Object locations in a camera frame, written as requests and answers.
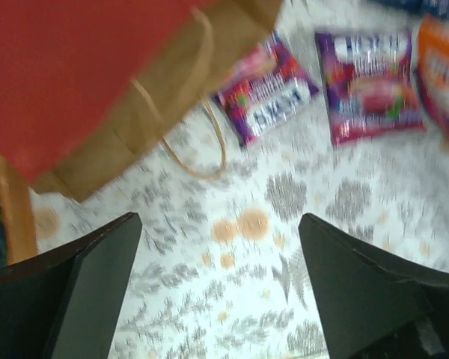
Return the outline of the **purple Fox's berries bag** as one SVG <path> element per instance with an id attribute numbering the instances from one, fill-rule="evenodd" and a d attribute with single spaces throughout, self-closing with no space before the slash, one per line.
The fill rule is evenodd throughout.
<path id="1" fill-rule="evenodd" d="M 281 38 L 272 33 L 237 61 L 213 99 L 226 114 L 241 147 L 248 147 L 297 115 L 318 87 Z"/>
<path id="2" fill-rule="evenodd" d="M 316 31 L 332 144 L 423 130 L 412 31 Z"/>

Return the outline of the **blue Doritos chip bag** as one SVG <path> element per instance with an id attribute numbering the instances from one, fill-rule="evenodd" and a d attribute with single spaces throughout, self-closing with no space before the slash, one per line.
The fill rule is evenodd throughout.
<path id="1" fill-rule="evenodd" d="M 439 19 L 449 19 L 449 0 L 376 0 L 376 3 L 411 14 L 428 14 Z"/>

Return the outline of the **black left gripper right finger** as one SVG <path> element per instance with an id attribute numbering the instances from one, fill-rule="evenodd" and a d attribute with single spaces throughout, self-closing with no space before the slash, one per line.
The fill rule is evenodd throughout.
<path id="1" fill-rule="evenodd" d="M 306 213 L 299 237 L 331 358 L 449 358 L 449 274 Z"/>

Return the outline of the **red paper bag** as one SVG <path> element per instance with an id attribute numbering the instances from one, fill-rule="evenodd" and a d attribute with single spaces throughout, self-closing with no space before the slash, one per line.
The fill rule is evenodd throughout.
<path id="1" fill-rule="evenodd" d="M 83 201 L 275 27 L 280 1 L 0 1 L 0 155 Z"/>

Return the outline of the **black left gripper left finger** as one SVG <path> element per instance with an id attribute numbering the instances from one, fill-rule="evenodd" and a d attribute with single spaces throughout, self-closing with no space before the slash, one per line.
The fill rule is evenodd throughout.
<path id="1" fill-rule="evenodd" d="M 0 358 L 107 358 L 141 236 L 128 212 L 0 269 Z"/>

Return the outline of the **wooden tray box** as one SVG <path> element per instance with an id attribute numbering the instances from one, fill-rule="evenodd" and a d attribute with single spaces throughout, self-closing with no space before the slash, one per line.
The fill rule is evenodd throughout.
<path id="1" fill-rule="evenodd" d="M 37 255 L 29 186 L 0 155 L 0 268 Z"/>

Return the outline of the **floral patterned table mat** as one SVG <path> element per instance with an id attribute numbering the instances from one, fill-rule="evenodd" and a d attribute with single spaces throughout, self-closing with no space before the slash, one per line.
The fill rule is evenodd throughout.
<path id="1" fill-rule="evenodd" d="M 433 123 L 339 149 L 325 100 L 242 150 L 217 120 L 227 168 L 188 175 L 163 147 L 83 203 L 34 194 L 48 251 L 125 212 L 142 220 L 110 358 L 327 358 L 299 222 L 449 273 L 449 143 Z"/>

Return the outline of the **orange Fox's fruits candy bag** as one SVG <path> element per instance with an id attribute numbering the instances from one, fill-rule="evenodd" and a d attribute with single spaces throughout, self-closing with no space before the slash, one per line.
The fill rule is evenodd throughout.
<path id="1" fill-rule="evenodd" d="M 417 50 L 422 105 L 449 142 L 449 25 L 426 17 L 419 28 Z"/>

